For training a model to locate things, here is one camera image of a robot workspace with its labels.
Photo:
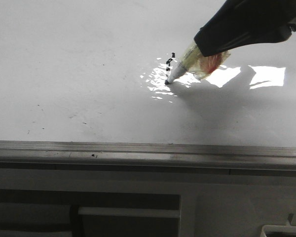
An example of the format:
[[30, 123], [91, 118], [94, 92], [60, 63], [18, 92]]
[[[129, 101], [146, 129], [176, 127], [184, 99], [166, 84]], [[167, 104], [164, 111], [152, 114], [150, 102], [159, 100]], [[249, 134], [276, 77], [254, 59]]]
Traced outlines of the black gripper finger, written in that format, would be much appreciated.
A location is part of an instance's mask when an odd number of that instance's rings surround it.
[[227, 0], [194, 41], [204, 56], [258, 43], [286, 41], [296, 32], [296, 0]]

